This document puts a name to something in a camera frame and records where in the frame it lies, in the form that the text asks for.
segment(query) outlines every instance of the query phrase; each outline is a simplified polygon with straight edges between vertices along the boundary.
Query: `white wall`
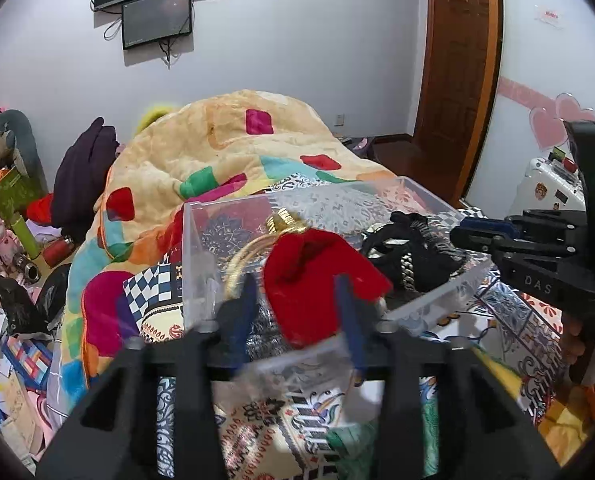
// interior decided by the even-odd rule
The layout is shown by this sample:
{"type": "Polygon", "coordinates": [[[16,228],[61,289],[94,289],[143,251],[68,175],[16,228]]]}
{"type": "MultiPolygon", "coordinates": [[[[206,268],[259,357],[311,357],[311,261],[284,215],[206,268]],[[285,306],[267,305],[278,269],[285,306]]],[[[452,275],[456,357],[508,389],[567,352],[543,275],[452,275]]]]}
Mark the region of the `white wall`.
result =
{"type": "Polygon", "coordinates": [[[418,21],[415,46],[415,65],[413,66],[413,79],[411,82],[411,105],[409,119],[405,133],[413,136],[417,119],[418,105],[420,104],[421,80],[424,75],[424,56],[426,54],[426,27],[428,19],[429,0],[418,0],[418,21]]]}
{"type": "MultiPolygon", "coordinates": [[[[585,0],[504,0],[500,76],[555,99],[568,92],[595,110],[595,13],[585,0]],[[561,27],[536,19],[536,6],[556,10],[561,27]]],[[[488,216],[508,213],[531,158],[541,152],[526,107],[497,96],[467,201],[488,216]]]]}
{"type": "Polygon", "coordinates": [[[153,104],[242,88],[313,105],[344,135],[405,131],[418,0],[196,0],[193,39],[168,70],[157,45],[123,53],[112,17],[89,0],[6,0],[0,106],[30,119],[49,187],[66,149],[97,116],[128,140],[153,104]]]}

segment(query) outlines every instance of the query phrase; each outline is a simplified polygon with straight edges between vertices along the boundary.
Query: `red square patch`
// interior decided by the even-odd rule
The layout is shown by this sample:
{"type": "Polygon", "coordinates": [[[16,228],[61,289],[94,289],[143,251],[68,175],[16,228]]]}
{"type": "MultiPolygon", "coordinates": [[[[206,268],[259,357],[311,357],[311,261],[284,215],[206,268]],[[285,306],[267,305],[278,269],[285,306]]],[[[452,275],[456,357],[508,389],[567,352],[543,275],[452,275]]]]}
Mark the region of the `red square patch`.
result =
{"type": "Polygon", "coordinates": [[[273,133],[271,114],[249,108],[246,111],[246,133],[249,135],[269,135],[273,133]]]}

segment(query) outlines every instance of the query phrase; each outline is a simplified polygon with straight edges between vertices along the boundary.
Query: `black power cable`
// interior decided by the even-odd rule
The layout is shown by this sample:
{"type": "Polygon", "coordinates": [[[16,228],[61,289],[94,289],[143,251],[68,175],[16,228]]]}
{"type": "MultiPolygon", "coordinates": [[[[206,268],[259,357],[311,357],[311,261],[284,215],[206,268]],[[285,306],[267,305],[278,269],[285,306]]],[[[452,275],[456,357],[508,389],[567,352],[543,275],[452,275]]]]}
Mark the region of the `black power cable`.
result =
{"type": "Polygon", "coordinates": [[[115,18],[115,20],[113,21],[113,23],[111,23],[111,25],[109,25],[107,28],[104,29],[104,39],[106,41],[111,41],[113,38],[115,38],[117,36],[117,34],[118,34],[118,32],[120,31],[121,28],[122,28],[122,17],[121,16],[118,16],[117,18],[115,18]],[[118,27],[113,31],[113,33],[110,36],[107,36],[107,33],[115,25],[117,25],[118,27]]]}
{"type": "Polygon", "coordinates": [[[94,9],[94,0],[91,0],[91,10],[93,12],[104,12],[105,14],[122,14],[121,12],[115,12],[114,10],[105,10],[105,9],[94,9]]]}
{"type": "Polygon", "coordinates": [[[190,34],[193,34],[193,22],[194,22],[194,18],[195,18],[195,1],[194,0],[190,0],[190,1],[191,1],[191,12],[189,13],[189,16],[186,18],[186,20],[184,20],[184,23],[182,23],[182,26],[177,31],[177,34],[175,34],[175,36],[172,36],[173,39],[166,38],[165,40],[158,41],[160,50],[166,56],[166,64],[169,67],[171,67],[171,49],[174,46],[175,41],[177,41],[177,39],[180,37],[180,33],[182,32],[184,27],[186,27],[186,24],[189,23],[189,20],[191,20],[191,27],[190,27],[189,32],[190,32],[190,34]]]}

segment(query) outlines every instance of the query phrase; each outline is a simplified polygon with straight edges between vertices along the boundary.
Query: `wooden floor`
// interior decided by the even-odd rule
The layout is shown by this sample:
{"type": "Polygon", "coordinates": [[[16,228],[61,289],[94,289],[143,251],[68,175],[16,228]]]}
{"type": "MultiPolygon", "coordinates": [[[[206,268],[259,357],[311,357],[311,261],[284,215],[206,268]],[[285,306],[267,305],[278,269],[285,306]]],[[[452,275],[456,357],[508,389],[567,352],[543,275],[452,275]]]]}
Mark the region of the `wooden floor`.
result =
{"type": "Polygon", "coordinates": [[[459,173],[407,140],[389,140],[373,146],[377,161],[399,176],[412,178],[449,202],[459,173]]]}

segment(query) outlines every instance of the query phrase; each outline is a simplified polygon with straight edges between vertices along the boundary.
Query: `dark purple clothing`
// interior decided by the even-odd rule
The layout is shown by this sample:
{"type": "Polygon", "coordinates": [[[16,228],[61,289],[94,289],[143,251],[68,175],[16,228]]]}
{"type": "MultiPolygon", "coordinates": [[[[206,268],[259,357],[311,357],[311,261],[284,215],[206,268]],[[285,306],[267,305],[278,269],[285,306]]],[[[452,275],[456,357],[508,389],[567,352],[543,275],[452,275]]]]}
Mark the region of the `dark purple clothing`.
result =
{"type": "Polygon", "coordinates": [[[66,150],[58,168],[51,203],[51,224],[76,243],[84,241],[94,220],[95,201],[104,191],[106,175],[115,161],[115,128],[98,117],[66,150]]]}

